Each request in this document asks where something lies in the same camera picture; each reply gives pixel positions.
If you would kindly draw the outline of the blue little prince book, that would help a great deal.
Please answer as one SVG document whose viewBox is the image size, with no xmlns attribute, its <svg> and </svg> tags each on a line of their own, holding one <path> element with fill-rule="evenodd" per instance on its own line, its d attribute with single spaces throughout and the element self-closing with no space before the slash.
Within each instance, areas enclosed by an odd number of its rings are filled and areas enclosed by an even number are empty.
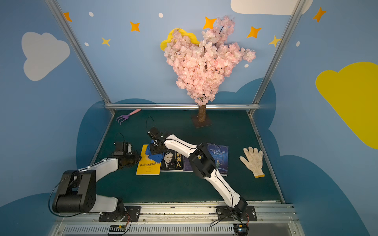
<svg viewBox="0 0 378 236">
<path fill-rule="evenodd" d="M 207 149 L 215 160 L 215 164 L 220 174 L 224 177 L 228 176 L 228 154 L 229 147 L 209 143 Z"/>
</svg>

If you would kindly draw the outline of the black portrait cover book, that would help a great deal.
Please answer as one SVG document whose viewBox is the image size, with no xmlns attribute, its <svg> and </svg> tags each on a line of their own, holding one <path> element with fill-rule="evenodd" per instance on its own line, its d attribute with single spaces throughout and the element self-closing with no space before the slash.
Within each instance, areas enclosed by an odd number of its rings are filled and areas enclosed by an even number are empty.
<svg viewBox="0 0 378 236">
<path fill-rule="evenodd" d="M 163 154 L 160 164 L 161 172 L 182 172 L 184 166 L 184 156 L 176 151 L 168 151 Z"/>
</svg>

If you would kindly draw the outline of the aluminium frame rail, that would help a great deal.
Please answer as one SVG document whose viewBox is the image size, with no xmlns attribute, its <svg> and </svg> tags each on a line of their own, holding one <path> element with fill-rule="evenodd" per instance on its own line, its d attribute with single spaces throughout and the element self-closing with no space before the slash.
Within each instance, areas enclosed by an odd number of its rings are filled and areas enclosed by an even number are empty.
<svg viewBox="0 0 378 236">
<path fill-rule="evenodd" d="M 196 110 L 196 104 L 127 104 L 106 103 L 106 109 L 144 109 L 144 110 Z M 257 110 L 258 104 L 208 104 L 207 109 L 213 110 Z"/>
</svg>

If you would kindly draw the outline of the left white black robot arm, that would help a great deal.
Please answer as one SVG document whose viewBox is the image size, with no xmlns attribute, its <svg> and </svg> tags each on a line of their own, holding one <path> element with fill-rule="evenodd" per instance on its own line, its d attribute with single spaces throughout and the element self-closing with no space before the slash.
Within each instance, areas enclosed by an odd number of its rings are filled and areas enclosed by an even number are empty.
<svg viewBox="0 0 378 236">
<path fill-rule="evenodd" d="M 140 154 L 134 150 L 82 169 L 65 171 L 53 189 L 56 192 L 54 201 L 48 202 L 50 212 L 59 217 L 63 213 L 68 213 L 68 217 L 82 213 L 113 213 L 120 220 L 126 215 L 122 200 L 98 195 L 96 183 L 119 169 L 132 167 L 140 160 Z"/>
</svg>

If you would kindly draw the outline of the white cotton work glove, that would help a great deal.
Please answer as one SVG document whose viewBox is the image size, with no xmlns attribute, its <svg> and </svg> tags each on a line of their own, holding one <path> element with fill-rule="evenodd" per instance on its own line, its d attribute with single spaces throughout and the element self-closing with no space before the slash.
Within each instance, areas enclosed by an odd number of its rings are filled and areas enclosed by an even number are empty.
<svg viewBox="0 0 378 236">
<path fill-rule="evenodd" d="M 240 156 L 239 159 L 242 163 L 253 172 L 255 178 L 263 178 L 265 174 L 262 170 L 263 167 L 263 152 L 257 148 L 243 148 L 246 157 Z"/>
</svg>

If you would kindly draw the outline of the blue microfibre cloth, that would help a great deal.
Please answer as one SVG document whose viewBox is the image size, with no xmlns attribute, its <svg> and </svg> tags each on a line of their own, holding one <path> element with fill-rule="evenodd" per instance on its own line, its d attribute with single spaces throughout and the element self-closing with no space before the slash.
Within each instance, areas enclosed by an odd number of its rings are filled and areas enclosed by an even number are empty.
<svg viewBox="0 0 378 236">
<path fill-rule="evenodd" d="M 152 140 L 150 144 L 147 146 L 145 155 L 148 156 L 150 160 L 153 160 L 156 163 L 161 163 L 163 156 L 161 153 L 155 153 L 153 154 L 151 151 L 151 144 L 154 144 L 154 141 Z"/>
</svg>

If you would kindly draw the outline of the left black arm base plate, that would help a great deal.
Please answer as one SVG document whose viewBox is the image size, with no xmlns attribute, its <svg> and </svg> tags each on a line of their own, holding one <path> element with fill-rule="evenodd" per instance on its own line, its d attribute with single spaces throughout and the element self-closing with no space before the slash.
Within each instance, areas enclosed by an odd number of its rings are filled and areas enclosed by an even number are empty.
<svg viewBox="0 0 378 236">
<path fill-rule="evenodd" d="M 99 222 L 137 222 L 141 206 L 124 206 L 114 212 L 105 212 L 99 216 Z"/>
</svg>

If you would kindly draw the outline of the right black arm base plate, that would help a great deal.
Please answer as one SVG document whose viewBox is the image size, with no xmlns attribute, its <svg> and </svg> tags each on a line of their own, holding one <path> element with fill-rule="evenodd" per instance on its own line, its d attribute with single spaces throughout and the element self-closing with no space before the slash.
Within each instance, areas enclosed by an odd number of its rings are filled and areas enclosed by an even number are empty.
<svg viewBox="0 0 378 236">
<path fill-rule="evenodd" d="M 240 213 L 228 206 L 217 206 L 216 215 L 219 221 L 257 221 L 257 213 L 254 206 L 247 206 L 246 209 Z"/>
</svg>

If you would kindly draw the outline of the purple pink toy rake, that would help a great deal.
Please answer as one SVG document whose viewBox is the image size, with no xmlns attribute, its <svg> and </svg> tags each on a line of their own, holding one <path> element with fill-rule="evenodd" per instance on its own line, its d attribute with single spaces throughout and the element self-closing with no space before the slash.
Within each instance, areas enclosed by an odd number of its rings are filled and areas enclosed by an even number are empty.
<svg viewBox="0 0 378 236">
<path fill-rule="evenodd" d="M 128 120 L 130 116 L 132 116 L 132 115 L 134 115 L 134 114 L 136 114 L 136 113 L 138 113 L 138 112 L 140 112 L 140 111 L 141 111 L 141 109 L 136 109 L 136 110 L 130 112 L 129 114 L 127 114 L 127 115 L 121 115 L 121 116 L 119 116 L 119 117 L 116 119 L 116 121 L 117 121 L 119 124 L 122 124 L 124 121 Z"/>
</svg>

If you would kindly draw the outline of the front aluminium rail bed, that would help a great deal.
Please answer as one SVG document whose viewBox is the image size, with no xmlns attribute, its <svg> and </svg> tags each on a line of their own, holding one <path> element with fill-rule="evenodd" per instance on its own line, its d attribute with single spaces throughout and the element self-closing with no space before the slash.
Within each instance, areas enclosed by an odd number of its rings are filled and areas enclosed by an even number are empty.
<svg viewBox="0 0 378 236">
<path fill-rule="evenodd" d="M 51 236 L 303 236 L 292 204 L 249 201 L 241 221 L 225 218 L 224 203 L 127 203 L 124 222 L 101 222 L 85 213 L 56 220 Z"/>
</svg>

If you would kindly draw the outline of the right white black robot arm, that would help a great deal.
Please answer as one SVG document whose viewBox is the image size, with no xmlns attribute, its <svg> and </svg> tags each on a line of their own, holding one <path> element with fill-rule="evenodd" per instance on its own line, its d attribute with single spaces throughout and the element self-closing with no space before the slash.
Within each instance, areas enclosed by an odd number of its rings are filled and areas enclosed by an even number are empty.
<svg viewBox="0 0 378 236">
<path fill-rule="evenodd" d="M 194 173 L 207 180 L 222 196 L 234 219 L 240 220 L 247 209 L 246 200 L 241 197 L 220 174 L 215 160 L 207 150 L 207 144 L 189 144 L 174 134 L 161 133 L 153 128 L 147 132 L 152 139 L 149 145 L 152 154 L 160 154 L 168 150 L 176 151 L 186 157 Z"/>
</svg>

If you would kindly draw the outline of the pink blossom artificial tree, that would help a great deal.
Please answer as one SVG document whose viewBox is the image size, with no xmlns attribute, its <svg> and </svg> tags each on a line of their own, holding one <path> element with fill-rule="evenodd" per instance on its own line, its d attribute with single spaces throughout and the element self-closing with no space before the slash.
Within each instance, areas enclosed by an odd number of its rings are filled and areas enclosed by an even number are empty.
<svg viewBox="0 0 378 236">
<path fill-rule="evenodd" d="M 234 27 L 234 20 L 228 16 L 206 19 L 202 41 L 193 33 L 176 28 L 160 45 L 166 62 L 178 76 L 176 85 L 185 89 L 198 105 L 198 115 L 193 118 L 196 127 L 211 124 L 206 105 L 215 100 L 225 78 L 242 60 L 250 63 L 256 58 L 255 51 L 227 43 Z"/>
</svg>

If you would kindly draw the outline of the purple book yellow label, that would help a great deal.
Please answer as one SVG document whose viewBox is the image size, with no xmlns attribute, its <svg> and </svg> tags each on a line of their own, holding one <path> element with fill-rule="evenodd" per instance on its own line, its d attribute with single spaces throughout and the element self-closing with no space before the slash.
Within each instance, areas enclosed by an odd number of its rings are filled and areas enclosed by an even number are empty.
<svg viewBox="0 0 378 236">
<path fill-rule="evenodd" d="M 183 158 L 184 164 L 183 164 L 183 171 L 184 172 L 193 172 L 190 160 L 186 157 Z"/>
</svg>

